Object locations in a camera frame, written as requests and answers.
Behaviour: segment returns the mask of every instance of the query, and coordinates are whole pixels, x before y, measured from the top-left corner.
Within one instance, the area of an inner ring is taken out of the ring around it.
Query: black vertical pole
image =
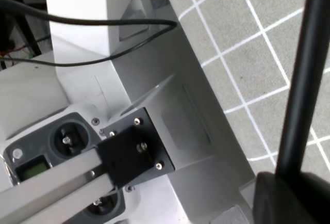
[[[300,174],[329,47],[329,4],[306,0],[276,168],[276,176],[291,187]]]

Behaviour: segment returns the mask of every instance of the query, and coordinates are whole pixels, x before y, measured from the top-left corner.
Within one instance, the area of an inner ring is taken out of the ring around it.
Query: black cable
[[[104,61],[109,61],[116,59],[120,56],[126,55],[144,45],[151,42],[155,38],[165,34],[173,30],[177,23],[171,20],[163,20],[163,19],[132,19],[132,20],[80,20],[80,19],[68,19],[63,17],[58,17],[54,15],[50,15],[46,12],[31,8],[26,6],[22,3],[13,1],[13,0],[0,0],[0,9],[4,9],[13,13],[19,13],[24,15],[31,15],[35,18],[39,18],[46,21],[53,21],[62,24],[72,24],[72,25],[88,25],[88,26],[100,26],[100,25],[107,25],[107,26],[114,26],[114,25],[139,25],[139,24],[146,24],[146,25],[169,25],[169,27],[159,31],[158,33],[153,34],[149,38],[145,39],[141,43],[124,50],[115,55],[111,55],[109,57],[94,60],[94,61],[86,61],[86,62],[78,62],[78,63],[53,63],[53,62],[46,62],[40,60],[33,60],[33,59],[20,59],[20,58],[2,58],[2,60],[6,61],[17,61],[17,62],[28,62],[28,63],[36,63],[40,65],[52,66],[52,67],[78,67],[78,66],[87,66],[92,65]]]
[[[46,66],[63,67],[63,68],[64,67],[87,66],[87,65],[92,65],[92,64],[97,64],[97,63],[100,63],[100,62],[104,62],[104,61],[113,60],[113,59],[116,59],[116,58],[121,57],[123,55],[126,55],[126,54],[138,49],[139,47],[142,47],[142,46],[146,45],[147,43],[151,42],[155,38],[161,36],[162,34],[165,34],[166,32],[169,32],[170,30],[173,30],[174,28],[175,28],[175,26],[169,26],[169,27],[161,30],[160,32],[157,32],[154,35],[148,37],[143,42],[140,42],[139,44],[137,44],[137,45],[135,45],[135,46],[133,46],[133,47],[127,49],[127,50],[124,50],[123,52],[120,52],[118,54],[111,55],[109,57],[99,59],[99,60],[78,62],[78,63],[53,63],[53,62],[47,62],[47,61],[40,61],[40,60],[33,60],[33,59],[19,59],[19,58],[2,58],[0,60],[36,63],[36,64],[41,64],[41,65],[46,65]]]
[[[137,25],[137,24],[162,24],[176,26],[177,23],[171,20],[164,19],[129,19],[129,20],[84,20],[84,19],[68,19],[48,14],[47,12],[37,10],[35,8],[24,5],[13,0],[0,0],[0,9],[11,13],[30,15],[45,21],[53,21],[61,24],[72,25],[88,25],[88,26],[117,26],[117,25]]]
[[[44,36],[44,37],[42,37],[42,38],[37,39],[37,40],[34,41],[34,42],[31,42],[31,43],[28,43],[28,44],[26,44],[26,45],[23,45],[23,46],[19,47],[19,49],[22,50],[22,49],[25,49],[26,47],[31,47],[32,45],[34,45],[34,44],[36,44],[36,43],[38,43],[38,42],[42,42],[42,41],[48,40],[48,39],[50,39],[50,38],[51,38],[50,35]]]

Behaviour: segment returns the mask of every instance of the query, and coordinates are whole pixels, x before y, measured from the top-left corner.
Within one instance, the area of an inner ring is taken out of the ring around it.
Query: black plastic part
[[[285,181],[268,172],[257,176],[253,217],[255,224],[316,223]]]
[[[330,39],[330,0],[306,0],[276,175],[298,184]]]
[[[276,174],[258,174],[256,224],[330,223],[330,185],[301,172],[330,40],[330,0],[306,0]]]
[[[139,118],[141,120],[140,125],[134,124],[134,120],[136,118]],[[115,132],[116,135],[119,135],[124,130],[132,126],[135,127],[143,142],[147,144],[147,150],[153,162],[153,167],[133,179],[131,182],[129,182],[129,185],[134,186],[173,172],[175,170],[174,165],[145,108],[140,108],[135,112],[122,117],[122,119],[120,119],[119,121],[104,128],[103,131],[107,137],[110,137],[110,132]],[[163,167],[161,170],[156,169],[156,167],[154,166],[156,163],[163,163]]]
[[[87,210],[94,215],[106,215],[114,210],[118,203],[118,195],[112,194],[100,198],[101,203],[94,205],[93,203],[87,207]]]
[[[65,137],[70,138],[70,145],[63,143]],[[65,156],[74,157],[80,154],[87,147],[87,144],[87,130],[78,123],[65,123],[55,133],[55,148]]]
[[[149,151],[139,152],[143,143],[138,130],[131,126],[97,145],[97,152],[115,186],[122,188],[154,164]]]

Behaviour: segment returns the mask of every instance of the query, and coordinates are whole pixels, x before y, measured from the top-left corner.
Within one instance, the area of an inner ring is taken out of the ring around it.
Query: red wire
[[[24,48],[25,48],[24,46],[20,46],[17,49],[8,50],[8,51],[0,51],[0,55],[5,56],[5,55],[7,55],[9,53],[20,51],[20,50],[22,50]]]

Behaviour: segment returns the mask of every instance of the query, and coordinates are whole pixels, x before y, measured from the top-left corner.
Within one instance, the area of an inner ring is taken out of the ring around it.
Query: silver bolt
[[[70,139],[69,136],[64,137],[63,140],[62,140],[62,142],[65,145],[72,145],[72,142],[71,142],[71,139]]]
[[[93,202],[94,206],[99,206],[100,204],[102,204],[101,199],[97,199],[95,202]]]
[[[148,146],[145,142],[141,143],[141,148],[145,151],[147,150]]]
[[[156,168],[157,168],[157,170],[161,170],[161,169],[163,169],[163,165],[161,163],[157,163]]]
[[[134,124],[135,124],[135,125],[140,125],[140,124],[141,124],[141,120],[140,120],[140,118],[136,118],[136,119],[134,119]]]
[[[145,150],[147,150],[148,146],[146,143],[140,143],[136,145],[136,149],[138,150],[139,153],[144,152]]]
[[[20,149],[20,148],[14,149],[14,151],[12,151],[12,156],[16,159],[20,159],[23,156],[22,149]]]
[[[98,126],[99,124],[100,124],[100,120],[99,120],[99,118],[93,118],[92,119],[92,124],[94,125],[94,126]]]

